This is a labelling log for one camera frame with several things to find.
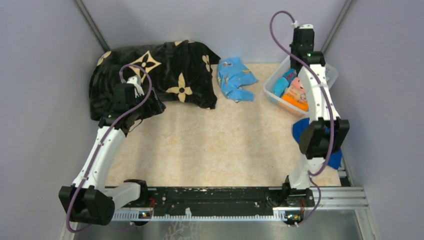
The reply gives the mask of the dark blue towel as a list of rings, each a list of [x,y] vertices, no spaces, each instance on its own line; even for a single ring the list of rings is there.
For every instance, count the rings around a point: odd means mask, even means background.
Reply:
[[[309,126],[309,120],[309,118],[303,118],[292,125],[292,136],[298,144],[300,143],[301,134]],[[327,165],[335,170],[338,170],[341,166],[341,162],[342,150],[339,149],[338,151],[335,151],[331,154]]]

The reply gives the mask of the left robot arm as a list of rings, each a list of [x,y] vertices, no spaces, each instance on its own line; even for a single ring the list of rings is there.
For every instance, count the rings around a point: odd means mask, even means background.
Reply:
[[[164,112],[165,106],[149,86],[143,90],[131,83],[114,87],[109,111],[99,120],[96,140],[87,160],[69,186],[62,186],[58,197],[66,212],[66,226],[71,223],[106,226],[115,212],[129,203],[144,207],[150,193],[144,180],[128,179],[118,187],[107,188],[107,174],[112,162],[136,120]]]

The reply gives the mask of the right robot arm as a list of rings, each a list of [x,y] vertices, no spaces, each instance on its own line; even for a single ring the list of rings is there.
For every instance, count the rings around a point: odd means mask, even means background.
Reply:
[[[290,66],[305,89],[309,124],[300,134],[300,160],[282,185],[281,199],[287,206],[310,204],[311,177],[321,174],[332,153],[338,151],[350,129],[332,101],[326,61],[321,51],[314,50],[315,32],[312,24],[297,26],[290,44]]]

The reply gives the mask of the bright blue terry towel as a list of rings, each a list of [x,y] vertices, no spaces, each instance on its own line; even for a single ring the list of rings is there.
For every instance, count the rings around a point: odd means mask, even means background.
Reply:
[[[282,76],[280,78],[278,78],[276,80],[276,82],[274,83],[273,87],[272,87],[272,93],[277,96],[277,97],[281,97],[285,90],[289,87],[289,83],[287,82],[287,80],[285,78],[283,78]]]

